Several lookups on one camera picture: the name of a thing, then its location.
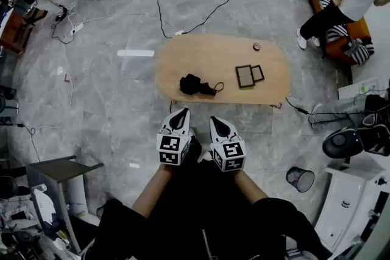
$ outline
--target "gray pants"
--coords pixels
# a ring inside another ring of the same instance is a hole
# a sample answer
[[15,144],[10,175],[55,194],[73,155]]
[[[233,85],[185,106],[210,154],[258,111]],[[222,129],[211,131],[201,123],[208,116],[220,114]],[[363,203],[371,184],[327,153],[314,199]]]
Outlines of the gray pants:
[[350,99],[329,102],[320,106],[313,112],[314,115],[309,116],[311,126],[315,130],[333,131],[344,127],[359,127],[365,114],[357,113],[364,112],[366,97],[366,95],[360,95],[351,97]]

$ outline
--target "gray tile floor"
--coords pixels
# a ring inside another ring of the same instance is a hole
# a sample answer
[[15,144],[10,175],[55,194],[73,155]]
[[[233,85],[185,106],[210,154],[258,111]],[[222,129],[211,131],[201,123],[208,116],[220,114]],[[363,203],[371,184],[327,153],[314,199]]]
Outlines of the gray tile floor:
[[[225,0],[161,0],[164,19],[178,29],[199,24]],[[112,14],[144,12],[158,15],[156,0],[59,0],[77,12],[73,23]],[[311,43],[301,51],[296,28],[312,14],[308,0],[232,0],[220,8],[197,33],[259,38],[274,41],[286,53],[291,68],[291,97],[310,109],[315,103],[337,98],[335,68],[321,60],[321,50]],[[113,195],[131,205],[158,167],[155,137],[169,113],[169,99],[154,82],[155,57],[165,41],[159,20],[149,16],[118,16],[85,23],[68,45],[51,39],[53,15],[38,23],[27,52],[19,60],[13,78],[18,90],[18,120],[37,130],[56,126],[69,105],[72,86],[64,82],[65,54],[74,92],[65,119],[57,128],[39,132],[41,160],[77,155],[83,163],[105,166],[87,175],[91,211]],[[174,30],[164,25],[168,35]],[[61,23],[56,35],[69,34],[70,23]],[[119,57],[120,49],[155,50],[154,58]],[[186,104],[192,126],[205,145],[208,118],[217,115],[232,121],[246,141],[249,154],[245,170],[270,196],[292,201],[310,220],[321,205],[326,189],[322,153],[324,133],[314,133],[307,119],[283,101],[281,110],[270,106]],[[26,131],[9,130],[12,155],[21,162],[35,162],[37,155]],[[138,164],[139,169],[131,164]],[[314,171],[314,186],[299,194],[285,181],[291,166]]]

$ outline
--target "zebra print cushion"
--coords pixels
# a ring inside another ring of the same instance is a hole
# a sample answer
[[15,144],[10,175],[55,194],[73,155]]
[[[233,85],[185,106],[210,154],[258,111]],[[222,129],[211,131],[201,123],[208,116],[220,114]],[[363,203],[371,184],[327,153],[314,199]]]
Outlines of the zebra print cushion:
[[[331,0],[320,0],[321,8],[325,8],[329,5]],[[326,33],[327,42],[331,43],[332,41],[337,40],[340,37],[348,37],[348,30],[346,25],[338,25],[329,29]],[[354,52],[350,57],[359,65],[363,64],[369,57],[374,53],[374,46],[372,43],[359,43],[359,48]]]

